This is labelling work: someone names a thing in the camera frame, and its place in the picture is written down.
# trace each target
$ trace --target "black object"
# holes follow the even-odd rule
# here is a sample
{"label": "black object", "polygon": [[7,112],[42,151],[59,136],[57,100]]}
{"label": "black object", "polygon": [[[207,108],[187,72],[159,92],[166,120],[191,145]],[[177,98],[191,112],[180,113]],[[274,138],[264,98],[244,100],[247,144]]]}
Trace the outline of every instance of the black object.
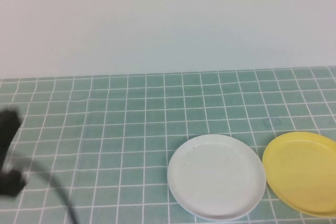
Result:
{"label": "black object", "polygon": [[16,111],[0,111],[0,195],[16,197],[26,185],[20,171],[3,171],[8,148],[20,126],[21,120]]}

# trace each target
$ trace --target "tile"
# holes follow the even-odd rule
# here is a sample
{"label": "tile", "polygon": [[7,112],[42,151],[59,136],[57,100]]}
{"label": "tile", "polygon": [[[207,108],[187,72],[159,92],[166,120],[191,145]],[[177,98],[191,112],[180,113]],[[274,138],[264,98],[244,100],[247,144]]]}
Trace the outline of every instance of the tile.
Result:
{"label": "tile", "polygon": [[180,205],[170,205],[170,223],[193,223],[194,216],[189,214]]}
{"label": "tile", "polygon": [[168,205],[144,206],[144,224],[166,224],[168,223]]}
{"label": "tile", "polygon": [[143,168],[123,169],[121,171],[121,185],[143,185]]}
{"label": "tile", "polygon": [[118,224],[141,224],[142,206],[119,207]]}
{"label": "tile", "polygon": [[199,73],[182,74],[184,85],[200,85],[201,77]]}
{"label": "tile", "polygon": [[143,152],[124,153],[122,156],[122,167],[143,167]]}
{"label": "tile", "polygon": [[145,184],[166,184],[166,167],[145,168]]}
{"label": "tile", "polygon": [[116,224],[115,218],[117,216],[116,207],[97,207],[93,209],[92,212],[92,223],[96,224]]}
{"label": "tile", "polygon": [[309,116],[309,110],[305,104],[289,104],[287,105],[290,116]]}
{"label": "tile", "polygon": [[144,203],[153,204],[153,203],[168,202],[167,190],[168,190],[167,185],[145,186]]}
{"label": "tile", "polygon": [[143,152],[144,151],[144,138],[143,137],[125,138],[123,150],[124,152]]}
{"label": "tile", "polygon": [[145,153],[145,166],[165,166],[165,165],[167,165],[166,151]]}
{"label": "tile", "polygon": [[120,187],[119,204],[122,205],[142,204],[142,192],[143,192],[142,186]]}

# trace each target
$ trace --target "yellow plate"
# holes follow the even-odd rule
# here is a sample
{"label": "yellow plate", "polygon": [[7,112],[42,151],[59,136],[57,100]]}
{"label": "yellow plate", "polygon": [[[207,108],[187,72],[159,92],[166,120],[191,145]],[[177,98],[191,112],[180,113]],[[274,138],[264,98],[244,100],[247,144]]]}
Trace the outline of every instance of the yellow plate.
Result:
{"label": "yellow plate", "polygon": [[275,138],[262,157],[269,186],[290,207],[336,216],[336,143],[308,132]]}

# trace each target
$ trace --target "green tile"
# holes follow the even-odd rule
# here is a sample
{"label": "green tile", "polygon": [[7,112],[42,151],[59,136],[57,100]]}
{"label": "green tile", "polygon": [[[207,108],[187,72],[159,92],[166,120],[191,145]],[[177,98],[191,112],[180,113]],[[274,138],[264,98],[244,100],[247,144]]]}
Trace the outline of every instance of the green tile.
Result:
{"label": "green tile", "polygon": [[300,219],[300,213],[290,208],[282,201],[273,201],[275,216],[278,219]]}
{"label": "green tile", "polygon": [[183,90],[186,97],[203,95],[201,86],[184,86]]}
{"label": "green tile", "polygon": [[127,92],[127,98],[145,98],[146,89],[129,89]]}
{"label": "green tile", "polygon": [[104,139],[102,146],[102,152],[121,152],[122,151],[122,138]]}
{"label": "green tile", "polygon": [[220,72],[219,79],[221,83],[231,83],[231,82],[238,82],[237,74],[235,71],[230,72]]}
{"label": "green tile", "polygon": [[65,127],[62,132],[61,139],[75,139],[81,138],[82,135],[82,126],[77,127]]}
{"label": "green tile", "polygon": [[60,139],[62,128],[43,128],[40,136],[41,141]]}
{"label": "green tile", "polygon": [[164,97],[164,88],[147,88],[147,98]]}
{"label": "green tile", "polygon": [[165,122],[165,111],[164,110],[146,111],[146,122],[147,123]]}
{"label": "green tile", "polygon": [[310,79],[314,78],[309,68],[297,68],[293,69],[293,72],[297,79]]}
{"label": "green tile", "polygon": [[119,204],[122,205],[141,204],[142,191],[143,191],[142,186],[120,187]]}
{"label": "green tile", "polygon": [[125,152],[143,152],[144,151],[144,138],[125,138],[124,139]]}
{"label": "green tile", "polygon": [[230,131],[226,120],[208,121],[208,125],[210,134],[228,133]]}
{"label": "green tile", "polygon": [[319,129],[336,128],[335,120],[331,115],[314,116],[314,121],[316,123],[316,126]]}
{"label": "green tile", "polygon": [[145,153],[145,166],[165,166],[165,165],[167,165],[166,151]]}
{"label": "green tile", "polygon": [[276,69],[274,73],[278,80],[292,80],[295,79],[291,69]]}
{"label": "green tile", "polygon": [[13,220],[9,220],[8,217],[3,217],[2,213],[0,214],[0,218],[2,223],[15,223],[15,224],[25,224],[25,223],[39,223],[40,216],[41,216],[41,210],[29,210],[29,211],[18,211],[16,221],[15,219],[15,211],[13,212]]}
{"label": "green tile", "polygon": [[206,119],[204,109],[187,109],[186,116],[188,121]]}
{"label": "green tile", "polygon": [[141,224],[142,206],[119,207],[118,224]]}
{"label": "green tile", "polygon": [[142,167],[143,164],[143,152],[124,153],[122,156],[122,167]]}
{"label": "green tile", "polygon": [[120,153],[102,153],[100,154],[100,169],[120,168],[121,154]]}
{"label": "green tile", "polygon": [[306,102],[324,102],[321,91],[303,91],[303,97]]}
{"label": "green tile", "polygon": [[144,99],[128,99],[127,100],[127,110],[144,110],[145,100]]}
{"label": "green tile", "polygon": [[[121,135],[121,131],[119,130],[118,132],[115,132],[115,133],[117,133],[118,136]],[[144,124],[126,124],[125,125],[125,136],[144,136],[144,134],[145,134]]]}
{"label": "green tile", "polygon": [[222,90],[220,85],[206,85],[202,86],[204,95],[215,95],[215,94],[222,94]]}
{"label": "green tile", "polygon": [[206,108],[205,110],[208,120],[226,119],[224,108]]}
{"label": "green tile", "polygon": [[25,191],[22,195],[21,208],[40,208],[43,206],[46,191]]}
{"label": "green tile", "polygon": [[123,111],[126,108],[126,100],[108,100],[107,111]]}
{"label": "green tile", "polygon": [[256,81],[257,77],[254,71],[238,71],[239,81]]}
{"label": "green tile", "polygon": [[336,89],[336,82],[334,79],[318,79],[317,83],[320,89]]}
{"label": "green tile", "polygon": [[129,88],[144,88],[145,87],[145,76],[130,76],[128,78]]}
{"label": "green tile", "polygon": [[272,126],[269,118],[250,119],[252,131],[271,131]]}
{"label": "green tile", "polygon": [[75,174],[76,187],[94,187],[96,176],[96,170],[77,170]]}
{"label": "green tile", "polygon": [[167,168],[151,167],[145,168],[145,184],[166,184]]}
{"label": "green tile", "polygon": [[145,204],[168,202],[167,185],[145,186],[144,202]]}
{"label": "green tile", "polygon": [[165,135],[165,123],[147,123],[146,136]]}
{"label": "green tile", "polygon": [[249,118],[265,118],[268,116],[264,105],[246,106]]}
{"label": "green tile", "polygon": [[260,92],[259,84],[257,81],[250,81],[250,82],[242,82],[240,84],[241,90],[243,93],[250,93],[250,92]]}
{"label": "green tile", "polygon": [[226,108],[228,119],[244,119],[247,118],[244,106],[234,106]]}
{"label": "green tile", "polygon": [[223,94],[232,94],[232,93],[240,93],[240,86],[239,83],[227,83],[227,84],[222,84],[222,91]]}
{"label": "green tile", "polygon": [[188,134],[203,135],[208,133],[207,124],[205,121],[187,122]]}
{"label": "green tile", "polygon": [[202,84],[217,84],[219,83],[218,73],[201,73]]}
{"label": "green tile", "polygon": [[289,116],[285,105],[267,105],[270,117]]}
{"label": "green tile", "polygon": [[168,205],[144,206],[144,224],[168,223]]}
{"label": "green tile", "polygon": [[167,122],[185,121],[185,111],[184,109],[167,110],[166,119],[167,119]]}
{"label": "green tile", "polygon": [[48,114],[62,114],[67,112],[68,102],[50,102]]}
{"label": "green tile", "polygon": [[309,116],[309,110],[305,104],[289,104],[287,105],[291,116]]}
{"label": "green tile", "polygon": [[110,89],[127,88],[127,77],[112,77],[110,80]]}
{"label": "green tile", "polygon": [[207,108],[224,106],[223,96],[222,95],[210,95],[208,97],[204,97],[204,103],[205,103],[205,107]]}
{"label": "green tile", "polygon": [[254,132],[253,135],[258,146],[267,146],[275,138],[273,131]]}
{"label": "green tile", "polygon": [[273,70],[256,70],[257,78],[259,81],[272,81],[275,80]]}
{"label": "green tile", "polygon": [[146,151],[166,150],[165,137],[146,137]]}
{"label": "green tile", "polygon": [[264,104],[263,96],[261,93],[245,93],[244,102],[246,105],[259,105]]}
{"label": "green tile", "polygon": [[121,171],[121,185],[143,185],[143,168],[123,169]]}
{"label": "green tile", "polygon": [[94,190],[94,188],[74,188],[72,192],[75,206],[92,206]]}
{"label": "green tile", "polygon": [[79,139],[59,141],[57,154],[78,153]]}
{"label": "green tile", "polygon": [[322,93],[327,102],[336,102],[336,90],[323,90]]}
{"label": "green tile", "polygon": [[273,220],[270,201],[260,201],[249,214],[250,220]]}
{"label": "green tile", "polygon": [[171,223],[194,223],[194,216],[189,214],[180,205],[170,205],[169,210]]}
{"label": "green tile", "polygon": [[261,81],[260,90],[262,92],[275,92],[279,91],[279,86],[277,81]]}
{"label": "green tile", "polygon": [[44,115],[47,109],[48,102],[34,102],[29,105],[28,115]]}
{"label": "green tile", "polygon": [[250,132],[250,125],[248,124],[248,120],[229,120],[230,130],[231,132]]}
{"label": "green tile", "polygon": [[103,125],[88,125],[86,126],[86,138],[102,138]]}
{"label": "green tile", "polygon": [[164,76],[165,86],[181,86],[182,75],[181,74],[166,74]]}
{"label": "green tile", "polygon": [[315,80],[298,80],[301,90],[319,89]]}
{"label": "green tile", "polygon": [[186,73],[183,74],[183,84],[184,85],[200,85],[201,78],[199,73]]}
{"label": "green tile", "polygon": [[78,164],[79,168],[80,169],[97,169],[98,159],[99,159],[99,154],[82,154],[79,159],[79,164]]}
{"label": "green tile", "polygon": [[330,78],[332,77],[329,69],[326,68],[312,68],[311,71],[313,72],[315,78]]}
{"label": "green tile", "polygon": [[36,145],[35,155],[54,155],[57,148],[57,142],[39,142]]}
{"label": "green tile", "polygon": [[271,118],[275,131],[292,131],[294,126],[290,118]]}
{"label": "green tile", "polygon": [[243,97],[241,94],[225,94],[223,95],[226,106],[239,106],[244,105]]}
{"label": "green tile", "polygon": [[306,118],[292,118],[295,128],[297,130],[315,129],[314,121],[311,117]]}
{"label": "green tile", "polygon": [[167,135],[183,135],[183,134],[186,134],[185,122],[167,123]]}
{"label": "green tile", "polygon": [[188,140],[187,136],[168,136],[167,137],[167,149],[176,150],[182,144]]}
{"label": "green tile", "polygon": [[281,91],[296,91],[299,90],[299,86],[296,81],[279,81],[279,87]]}
{"label": "green tile", "polygon": [[119,185],[120,170],[98,170],[97,186]]}
{"label": "green tile", "polygon": [[101,224],[109,223],[116,224],[115,218],[117,216],[116,207],[97,207],[92,212],[92,223]]}
{"label": "green tile", "polygon": [[147,76],[146,85],[147,87],[163,87],[163,75]]}

